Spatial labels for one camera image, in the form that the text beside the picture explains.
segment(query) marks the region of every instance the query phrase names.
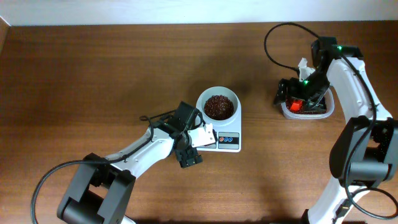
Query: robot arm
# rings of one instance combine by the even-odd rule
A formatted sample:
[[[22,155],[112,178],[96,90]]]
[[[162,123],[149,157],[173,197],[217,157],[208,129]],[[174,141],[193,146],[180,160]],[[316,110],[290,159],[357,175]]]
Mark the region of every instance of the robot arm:
[[[134,223],[124,214],[135,180],[172,152],[175,152],[182,168],[201,163],[201,156],[195,147],[216,141],[212,124],[202,122],[194,125],[197,116],[201,118],[196,108],[181,102],[173,116],[160,118],[143,137],[122,151],[105,158],[95,154],[86,156],[86,161],[111,161],[130,155],[111,164],[81,164],[58,206],[59,219],[69,224]],[[91,185],[107,188],[105,198],[90,191]]]
[[[359,60],[358,58],[348,58],[348,60],[350,60],[350,62],[360,72],[360,74],[364,78],[364,81],[366,82],[366,85],[372,93],[375,104],[377,105],[377,120],[383,123],[386,122],[388,119],[392,119],[391,114],[386,111],[386,109],[381,105],[368,80],[368,77],[366,76],[364,62],[362,60]],[[371,103],[369,101],[369,98],[364,91],[362,84],[360,84],[358,78],[353,74],[352,69],[343,59],[332,60],[326,76],[328,78],[328,81],[331,83],[331,85],[334,86],[337,92],[341,107],[345,115],[346,123],[349,123],[351,118],[358,118],[360,116],[365,116],[367,117],[367,119],[372,119],[373,113],[370,110]],[[337,150],[337,147],[339,146],[340,144],[336,143],[335,147],[333,147],[335,150],[332,150],[332,152],[334,153],[331,154],[330,165],[331,169],[333,170],[337,170],[337,168],[332,167],[336,167],[336,160],[339,159],[340,155],[338,154],[341,153],[340,150]],[[379,176],[374,175],[371,178],[367,178],[368,181],[376,181],[377,179],[379,179],[378,182],[383,181],[385,177],[389,175],[389,172],[395,172],[395,170],[389,170],[389,163],[383,163],[379,161],[373,163],[370,162],[369,159],[370,158],[364,159],[363,155],[363,160],[360,161],[360,163],[362,163],[363,166],[369,166],[369,168],[372,167],[373,164],[375,164],[375,166],[377,166],[375,167],[375,170],[379,172]],[[349,186],[349,191],[353,193],[359,189],[365,188],[365,185],[353,184]],[[358,202],[361,197],[365,196],[368,192],[369,191],[364,191],[356,194],[354,196],[354,201]],[[322,196],[320,197],[318,202],[308,211],[308,222],[310,224],[340,224],[343,222],[344,218],[347,216],[352,207],[353,205],[348,202],[347,194],[344,187],[341,186],[339,179],[336,177],[331,177],[326,189],[322,193]]]
[[[371,101],[363,84],[340,54],[346,56],[362,76],[376,105],[376,125],[355,149],[350,164],[348,191],[353,194],[355,202],[369,192],[366,189],[375,188],[394,176],[398,163],[398,122],[392,119],[377,98],[367,78],[359,49],[337,45],[334,37],[321,38],[323,42],[317,40],[312,44],[312,59],[317,69],[303,66],[299,69],[300,79],[281,80],[274,103],[290,98],[301,101],[301,111],[322,112],[325,110],[321,101],[323,95],[330,85],[335,88],[345,115],[346,127],[330,153],[332,177],[318,202],[303,214],[302,223],[340,224],[353,207],[344,188],[348,155],[373,118]],[[368,147],[370,139],[379,143],[379,146]]]

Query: white kitchen scale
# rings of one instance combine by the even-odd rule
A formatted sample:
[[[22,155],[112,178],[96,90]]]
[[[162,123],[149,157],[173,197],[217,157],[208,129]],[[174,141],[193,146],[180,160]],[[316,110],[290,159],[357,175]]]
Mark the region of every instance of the white kitchen scale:
[[[212,96],[223,95],[232,101],[234,105],[234,113],[228,119],[218,121],[209,118],[204,111],[206,101]],[[228,88],[222,86],[211,87],[205,90],[197,101],[197,108],[203,114],[203,120],[206,124],[213,124],[216,131],[217,142],[197,147],[198,151],[213,152],[239,152],[242,149],[242,107],[238,96]]]

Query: clear plastic container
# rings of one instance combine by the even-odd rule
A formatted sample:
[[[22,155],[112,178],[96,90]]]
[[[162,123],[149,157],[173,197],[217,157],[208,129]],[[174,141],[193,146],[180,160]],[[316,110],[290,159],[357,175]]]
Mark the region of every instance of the clear plastic container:
[[[326,113],[324,114],[295,114],[286,107],[286,103],[281,103],[282,112],[287,119],[323,119],[329,117],[335,110],[335,101],[333,99],[333,94],[330,90],[325,93],[325,103],[326,103]]]

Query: black cable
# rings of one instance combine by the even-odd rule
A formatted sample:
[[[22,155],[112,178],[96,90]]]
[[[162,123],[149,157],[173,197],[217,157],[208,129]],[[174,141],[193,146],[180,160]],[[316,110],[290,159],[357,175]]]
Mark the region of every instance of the black cable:
[[[200,118],[200,123],[198,125],[194,126],[193,127],[194,129],[199,128],[202,124],[203,125],[206,124],[205,120],[203,119],[203,114],[198,109],[196,109],[196,110],[198,111],[198,116]]]
[[[317,104],[319,104],[319,102],[321,102],[321,100],[322,100],[323,97],[325,96],[326,91],[325,91],[322,95],[320,95],[320,96],[318,97],[318,99],[316,100],[316,102],[315,102],[311,107],[309,107],[308,110],[313,109],[314,107],[316,107]]]
[[[281,66],[281,67],[291,69],[291,70],[297,72],[297,74],[299,74],[299,73],[300,73],[300,70],[299,70],[298,68],[291,67],[291,66],[287,66],[287,65],[282,65],[281,63],[275,61],[275,60],[269,55],[269,53],[268,53],[268,50],[267,50],[267,39],[268,39],[268,36],[269,36],[269,34],[270,34],[274,29],[276,29],[276,28],[278,28],[278,27],[280,27],[280,26],[295,26],[295,27],[299,27],[299,28],[301,28],[301,29],[303,29],[303,30],[309,32],[310,34],[312,34],[312,35],[313,35],[314,37],[316,37],[317,39],[319,39],[320,37],[319,37],[316,33],[314,33],[312,30],[310,30],[310,29],[308,29],[308,28],[306,28],[306,27],[304,27],[304,26],[302,26],[302,25],[300,25],[300,24],[296,24],[296,23],[294,23],[294,22],[283,22],[283,23],[278,24],[278,25],[274,26],[273,28],[271,28],[271,29],[268,31],[266,37],[264,38],[264,51],[266,52],[266,54],[267,54],[269,60],[271,60],[271,62],[274,62],[275,64],[277,64],[277,65],[279,65],[279,66]]]
[[[50,177],[51,174],[53,174],[54,172],[56,172],[57,170],[60,170],[64,167],[67,166],[72,166],[72,165],[78,165],[78,164],[99,164],[99,165],[108,165],[108,164],[113,164],[116,162],[121,162],[126,160],[128,157],[130,157],[131,155],[133,155],[135,152],[137,152],[140,148],[142,148],[143,146],[145,146],[146,144],[148,144],[149,142],[152,141],[152,138],[154,137],[154,126],[152,124],[151,119],[152,118],[156,118],[159,116],[163,116],[165,114],[160,114],[151,118],[148,118],[147,116],[141,116],[139,119],[141,121],[148,121],[149,122],[149,127],[150,127],[150,136],[149,138],[147,138],[147,140],[142,143],[141,145],[139,145],[137,148],[135,148],[135,150],[121,156],[120,158],[117,159],[113,159],[113,160],[109,160],[109,161],[84,161],[84,160],[76,160],[76,161],[69,161],[69,162],[64,162],[62,164],[59,164],[55,167],[53,167],[52,169],[50,169],[46,174],[44,174],[44,176],[40,179],[39,183],[37,184],[34,192],[33,192],[33,196],[32,196],[32,200],[30,201],[30,217],[32,219],[32,223],[33,224],[38,224],[37,222],[37,217],[36,217],[36,201],[37,201],[37,196],[39,195],[39,191],[41,189],[41,187],[43,186],[44,182],[47,180],[47,178]]]
[[[267,33],[266,38],[264,39],[264,50],[266,51],[266,54],[267,54],[268,58],[269,58],[272,62],[274,62],[275,64],[277,64],[277,65],[279,65],[279,66],[281,66],[281,67],[289,68],[289,69],[294,70],[295,72],[298,72],[298,69],[297,69],[297,68],[289,67],[289,66],[286,66],[286,65],[282,65],[282,64],[276,62],[274,59],[272,59],[271,56],[268,54],[267,45],[266,45],[268,35],[269,35],[275,28],[280,27],[280,26],[296,26],[296,27],[299,27],[299,28],[301,28],[301,29],[303,29],[303,30],[309,32],[309,33],[312,34],[314,37],[316,37],[320,42],[322,42],[322,40],[321,40],[321,38],[320,38],[319,35],[317,35],[317,34],[314,33],[313,31],[311,31],[310,29],[308,29],[308,28],[306,28],[306,27],[304,27],[304,26],[301,26],[300,24],[293,23],[293,22],[285,22],[285,23],[278,24],[278,25],[274,26],[273,28],[271,28],[271,30]],[[360,137],[360,139],[358,140],[358,142],[355,144],[355,146],[354,146],[353,150],[351,151],[351,153],[349,154],[348,160],[347,160],[347,162],[346,162],[346,164],[345,164],[345,173],[344,173],[344,179],[343,179],[343,182],[344,182],[344,189],[345,189],[345,192],[346,192],[346,194],[347,194],[348,200],[354,205],[355,208],[357,208],[357,209],[358,209],[359,211],[361,211],[362,213],[364,213],[364,214],[366,214],[366,215],[369,215],[370,217],[380,219],[380,220],[392,220],[392,219],[398,217],[398,202],[397,202],[397,200],[396,200],[390,193],[386,192],[385,190],[381,190],[381,189],[377,189],[377,188],[366,188],[366,189],[357,190],[356,192],[354,192],[354,193],[351,194],[351,193],[349,192],[349,189],[348,189],[348,174],[349,174],[349,170],[350,170],[350,168],[351,168],[351,167],[350,167],[350,166],[351,166],[351,161],[352,161],[352,159],[353,159],[353,156],[354,156],[354,154],[355,154],[355,152],[356,152],[358,146],[363,142],[363,140],[365,139],[365,137],[370,133],[370,131],[372,131],[374,125],[376,124],[376,116],[377,116],[377,113],[376,113],[376,105],[375,105],[375,103],[374,103],[373,96],[372,96],[372,94],[371,94],[371,92],[370,92],[368,86],[366,85],[365,81],[363,80],[362,75],[361,75],[361,74],[359,73],[359,71],[355,68],[355,66],[348,60],[347,57],[345,57],[341,52],[337,52],[337,53],[339,54],[339,56],[340,56],[342,59],[344,59],[344,61],[348,64],[348,66],[352,69],[352,71],[354,71],[355,75],[358,77],[358,80],[361,82],[362,86],[363,86],[364,89],[365,89],[366,94],[368,95],[368,98],[369,98],[369,100],[370,100],[370,102],[371,102],[372,112],[373,112],[371,124],[368,126],[368,128],[365,130],[365,132],[364,132],[363,135]],[[394,204],[396,205],[396,209],[397,209],[397,210],[396,210],[395,214],[389,215],[389,216],[376,215],[376,214],[374,214],[374,213],[371,213],[371,212],[365,210],[365,209],[362,208],[361,206],[359,206],[359,205],[354,201],[354,198],[353,198],[353,197],[354,197],[357,193],[364,192],[364,191],[366,191],[366,190],[377,191],[377,192],[380,192],[380,193],[382,193],[382,194],[388,196],[388,197],[394,202]]]

